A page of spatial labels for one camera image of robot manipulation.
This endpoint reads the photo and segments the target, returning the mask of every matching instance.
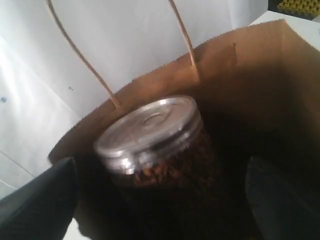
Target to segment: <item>paper bag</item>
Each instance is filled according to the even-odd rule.
[[[108,211],[102,211],[110,207],[108,177],[94,155],[94,141],[130,111],[170,95],[192,96],[200,108],[238,206],[239,239],[255,231],[244,194],[250,156],[266,156],[320,191],[320,52],[282,20],[225,33],[194,52],[199,78],[186,54],[135,79],[116,93],[119,108],[108,100],[50,153],[53,164],[75,157],[82,191],[76,219],[83,234],[92,239],[109,234],[103,222]]]

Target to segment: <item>metal lid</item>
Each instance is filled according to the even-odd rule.
[[[96,141],[95,150],[109,171],[133,174],[188,147],[201,127],[193,98],[169,97],[116,121]]]

